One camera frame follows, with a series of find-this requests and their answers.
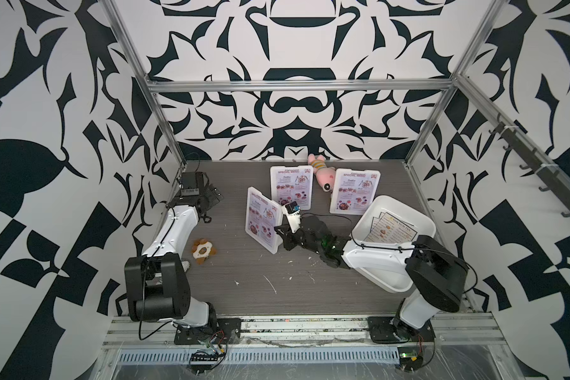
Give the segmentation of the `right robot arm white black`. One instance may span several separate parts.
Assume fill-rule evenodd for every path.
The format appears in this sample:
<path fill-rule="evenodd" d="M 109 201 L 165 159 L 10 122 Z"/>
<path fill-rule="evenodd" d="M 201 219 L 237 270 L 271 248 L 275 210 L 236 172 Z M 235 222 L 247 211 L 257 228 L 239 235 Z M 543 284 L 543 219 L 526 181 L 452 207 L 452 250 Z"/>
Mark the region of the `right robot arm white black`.
<path fill-rule="evenodd" d="M 381 288 L 397 293 L 415 288 L 389 320 L 391 341 L 403 341 L 404 335 L 418 336 L 421 329 L 439 312 L 457 313 L 470 266 L 447 251 L 433 237 L 421 234 L 414 242 L 396 247 L 370 245 L 333 234 L 316 215 L 291 217 L 274 228 L 283 240 L 283 248 L 301 247 L 316 253 L 335 269 L 375 269 L 382 275 L 370 278 Z"/>

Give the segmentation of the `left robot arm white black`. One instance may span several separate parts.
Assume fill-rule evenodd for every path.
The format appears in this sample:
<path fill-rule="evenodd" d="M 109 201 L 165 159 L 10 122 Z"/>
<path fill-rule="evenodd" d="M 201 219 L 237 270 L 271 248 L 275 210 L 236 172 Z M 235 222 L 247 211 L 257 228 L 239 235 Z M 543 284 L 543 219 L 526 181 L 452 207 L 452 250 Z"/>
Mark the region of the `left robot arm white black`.
<path fill-rule="evenodd" d="M 177 183 L 154 242 L 124 266 L 129 318 L 139 325 L 163 321 L 212 335 L 218 329 L 215 308 L 192 297 L 181 255 L 199 221 L 212 221 L 207 212 L 223 196 L 204 172 L 183 173 Z"/>

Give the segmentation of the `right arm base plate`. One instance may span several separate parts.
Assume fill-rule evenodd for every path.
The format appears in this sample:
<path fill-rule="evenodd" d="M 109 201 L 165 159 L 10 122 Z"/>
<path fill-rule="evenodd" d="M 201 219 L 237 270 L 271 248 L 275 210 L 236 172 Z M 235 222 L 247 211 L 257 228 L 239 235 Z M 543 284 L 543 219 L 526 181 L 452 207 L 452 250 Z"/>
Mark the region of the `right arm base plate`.
<path fill-rule="evenodd" d="M 420 329 L 414 329 L 396 317 L 368 317 L 367 329 L 372 342 L 380 345 L 394 345 L 411 342 L 433 342 L 435 333 L 427 321 Z"/>

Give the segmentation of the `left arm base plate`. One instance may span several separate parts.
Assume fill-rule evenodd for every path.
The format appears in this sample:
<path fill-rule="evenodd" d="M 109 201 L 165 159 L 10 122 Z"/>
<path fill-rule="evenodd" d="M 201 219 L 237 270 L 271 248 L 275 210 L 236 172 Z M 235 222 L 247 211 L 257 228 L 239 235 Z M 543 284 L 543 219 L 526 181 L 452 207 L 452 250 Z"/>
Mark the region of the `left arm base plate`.
<path fill-rule="evenodd" d="M 202 327 L 177 325 L 175 345 L 201 345 L 212 340 L 214 345 L 237 343 L 242 331 L 242 319 L 218 318 Z"/>

